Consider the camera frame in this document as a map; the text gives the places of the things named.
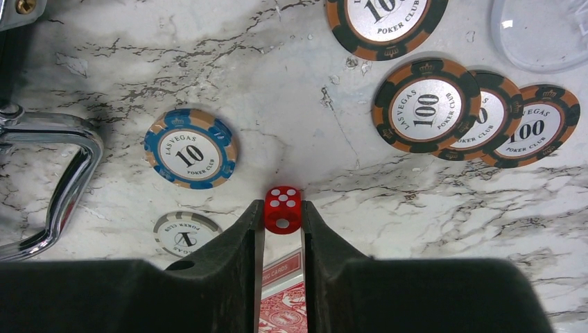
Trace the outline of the red card deck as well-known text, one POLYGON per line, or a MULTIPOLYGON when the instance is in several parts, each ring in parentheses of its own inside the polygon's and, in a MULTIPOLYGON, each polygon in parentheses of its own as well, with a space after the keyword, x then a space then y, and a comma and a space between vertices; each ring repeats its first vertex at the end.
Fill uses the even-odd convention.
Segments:
POLYGON ((263 268, 260 332, 307 332, 302 250, 263 268))

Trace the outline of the black poker case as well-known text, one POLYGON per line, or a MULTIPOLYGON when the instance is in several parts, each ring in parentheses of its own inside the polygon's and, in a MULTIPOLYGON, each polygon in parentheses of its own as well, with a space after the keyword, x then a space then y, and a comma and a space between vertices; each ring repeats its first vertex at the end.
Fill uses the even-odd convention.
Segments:
POLYGON ((1 154, 8 154, 16 144, 72 144, 79 149, 56 185, 44 229, 2 245, 3 262, 31 258, 59 240, 104 152, 103 140, 90 122, 62 113, 27 113, 11 100, 28 44, 26 30, 42 16, 46 5, 46 1, 1 2, 1 154))

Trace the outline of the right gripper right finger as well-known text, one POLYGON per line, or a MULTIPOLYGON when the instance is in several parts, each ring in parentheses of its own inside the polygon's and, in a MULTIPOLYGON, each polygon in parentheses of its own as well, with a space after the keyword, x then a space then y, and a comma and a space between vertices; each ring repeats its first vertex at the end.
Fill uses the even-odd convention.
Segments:
POLYGON ((551 332, 530 282, 495 258, 375 259, 309 201, 302 243, 310 332, 551 332))

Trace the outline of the red die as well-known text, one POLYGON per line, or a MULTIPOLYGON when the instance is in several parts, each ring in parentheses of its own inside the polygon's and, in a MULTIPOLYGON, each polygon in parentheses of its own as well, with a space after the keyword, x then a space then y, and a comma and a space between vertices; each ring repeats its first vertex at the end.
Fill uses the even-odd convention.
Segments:
POLYGON ((292 234, 301 228, 302 195, 290 186, 276 186, 266 193, 263 209, 266 229, 274 234, 292 234))

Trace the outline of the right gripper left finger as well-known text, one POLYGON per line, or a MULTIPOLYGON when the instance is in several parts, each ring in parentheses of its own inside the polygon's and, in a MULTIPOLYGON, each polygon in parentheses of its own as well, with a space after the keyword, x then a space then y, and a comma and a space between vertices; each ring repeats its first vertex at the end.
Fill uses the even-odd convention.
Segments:
POLYGON ((160 269, 142 259, 1 265, 2 332, 256 332, 262 202, 160 269))

